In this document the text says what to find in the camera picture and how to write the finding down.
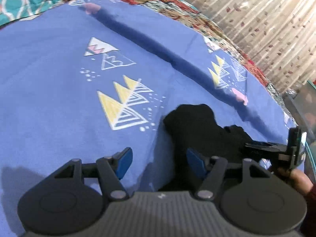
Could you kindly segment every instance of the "leaf pattern curtain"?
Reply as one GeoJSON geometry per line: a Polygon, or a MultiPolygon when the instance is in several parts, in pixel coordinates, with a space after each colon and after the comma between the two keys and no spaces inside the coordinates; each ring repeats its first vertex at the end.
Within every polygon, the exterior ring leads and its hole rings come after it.
{"type": "Polygon", "coordinates": [[[316,77],[316,0],[185,0],[213,20],[280,92],[316,77]]]}

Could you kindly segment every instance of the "bed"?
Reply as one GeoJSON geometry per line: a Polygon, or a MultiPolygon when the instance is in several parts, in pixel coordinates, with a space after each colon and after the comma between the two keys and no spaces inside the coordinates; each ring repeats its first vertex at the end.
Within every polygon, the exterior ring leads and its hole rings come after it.
{"type": "Polygon", "coordinates": [[[0,40],[1,237],[23,234],[19,198],[73,158],[131,147],[124,187],[162,187],[173,176],[162,119],[180,104],[205,103],[220,126],[257,141],[285,144],[295,125],[235,57],[145,6],[72,0],[5,27],[0,40]]]}

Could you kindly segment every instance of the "black clothing item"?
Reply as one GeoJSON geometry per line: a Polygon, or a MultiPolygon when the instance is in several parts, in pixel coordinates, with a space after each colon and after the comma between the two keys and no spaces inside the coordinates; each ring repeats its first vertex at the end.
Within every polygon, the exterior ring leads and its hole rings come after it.
{"type": "Polygon", "coordinates": [[[163,191],[194,190],[200,182],[189,170],[186,150],[192,148],[206,157],[224,157],[228,162],[241,163],[240,149],[252,141],[242,127],[224,128],[217,125],[214,113],[205,104],[180,105],[163,120],[175,144],[175,179],[163,191]]]}

